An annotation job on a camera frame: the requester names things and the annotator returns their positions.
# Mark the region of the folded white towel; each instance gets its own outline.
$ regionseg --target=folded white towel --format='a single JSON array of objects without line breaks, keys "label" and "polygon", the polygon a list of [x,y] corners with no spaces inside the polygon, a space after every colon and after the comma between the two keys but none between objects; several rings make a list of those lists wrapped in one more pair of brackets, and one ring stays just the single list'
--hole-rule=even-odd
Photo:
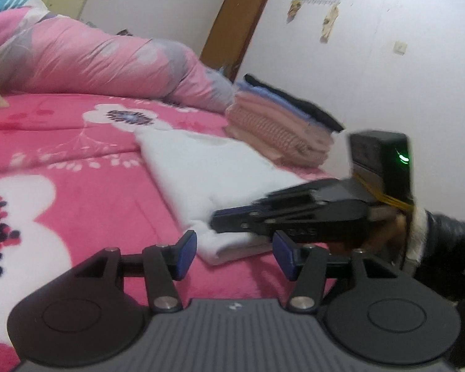
[{"label": "folded white towel", "polygon": [[185,130],[142,127],[141,154],[175,218],[198,235],[198,255],[217,265],[271,249],[252,233],[216,233],[212,213],[249,205],[265,194],[304,182],[277,169],[247,144]]}]

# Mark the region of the green led light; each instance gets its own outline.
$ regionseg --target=green led light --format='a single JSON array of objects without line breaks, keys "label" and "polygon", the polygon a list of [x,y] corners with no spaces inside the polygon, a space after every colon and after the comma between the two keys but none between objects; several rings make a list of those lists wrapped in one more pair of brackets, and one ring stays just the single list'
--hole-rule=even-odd
[{"label": "green led light", "polygon": [[408,164],[410,163],[410,158],[408,158],[408,157],[406,157],[406,156],[400,154],[399,152],[398,152],[398,158],[399,158],[400,161],[401,161],[403,164],[405,164],[405,165],[408,165]]}]

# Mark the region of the black folded cloth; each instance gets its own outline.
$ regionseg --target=black folded cloth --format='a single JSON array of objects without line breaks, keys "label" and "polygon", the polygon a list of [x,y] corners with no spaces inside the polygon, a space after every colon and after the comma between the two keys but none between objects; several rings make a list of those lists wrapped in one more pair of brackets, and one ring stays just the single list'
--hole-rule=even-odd
[{"label": "black folded cloth", "polygon": [[298,99],[296,96],[290,95],[286,91],[274,88],[271,85],[268,85],[268,84],[265,84],[259,81],[257,78],[255,78],[251,74],[246,74],[244,76],[244,80],[251,86],[260,86],[261,88],[265,88],[269,92],[272,92],[273,94],[276,94],[277,96],[280,96],[284,100],[287,100],[293,106],[305,112],[310,117],[322,123],[328,129],[335,131],[336,133],[339,133],[345,129],[340,122],[338,122],[329,113],[322,110],[319,106],[317,106],[313,102],[310,102],[308,100]]}]

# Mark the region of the blue gripper pad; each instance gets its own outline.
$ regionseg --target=blue gripper pad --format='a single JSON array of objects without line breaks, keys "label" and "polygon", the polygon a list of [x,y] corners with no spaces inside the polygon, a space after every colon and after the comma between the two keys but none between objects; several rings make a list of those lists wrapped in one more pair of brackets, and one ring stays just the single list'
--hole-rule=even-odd
[{"label": "blue gripper pad", "polygon": [[290,281],[298,279],[298,268],[295,264],[294,250],[297,248],[296,244],[293,247],[292,241],[283,239],[283,236],[276,232],[272,240],[272,252],[279,264],[284,275]]},{"label": "blue gripper pad", "polygon": [[176,281],[181,281],[189,270],[196,255],[197,236],[195,231],[187,231],[174,245],[177,250],[175,276]]}]

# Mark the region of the white flower print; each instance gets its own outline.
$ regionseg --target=white flower print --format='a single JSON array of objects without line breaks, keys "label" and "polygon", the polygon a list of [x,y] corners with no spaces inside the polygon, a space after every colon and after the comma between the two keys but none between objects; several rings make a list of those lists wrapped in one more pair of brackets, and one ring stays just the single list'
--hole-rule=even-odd
[{"label": "white flower print", "polygon": [[91,123],[107,123],[122,131],[134,132],[138,127],[154,127],[171,130],[172,126],[157,119],[151,110],[126,108],[121,104],[97,104],[95,110],[83,113],[83,119]]},{"label": "white flower print", "polygon": [[117,49],[119,49],[119,43],[115,41],[109,41],[104,44],[102,49],[100,50],[100,55],[102,57],[109,57],[112,56]]},{"label": "white flower print", "polygon": [[5,222],[20,231],[21,243],[0,249],[0,343],[10,344],[7,317],[24,297],[72,267],[62,239],[35,221],[55,200],[55,185],[44,176],[17,175],[0,179],[6,201]]},{"label": "white flower print", "polygon": [[79,172],[85,166],[88,166],[92,169],[100,169],[103,164],[111,165],[111,166],[119,166],[123,165],[124,167],[133,167],[133,166],[140,166],[141,162],[138,159],[125,159],[125,154],[110,154],[110,155],[103,155],[102,157],[98,158],[85,158],[67,162],[55,162],[53,164],[48,165],[47,169],[64,169],[66,171],[71,172]]},{"label": "white flower print", "polygon": [[135,56],[138,63],[152,64],[159,58],[159,49],[154,43],[148,42],[138,49]]}]

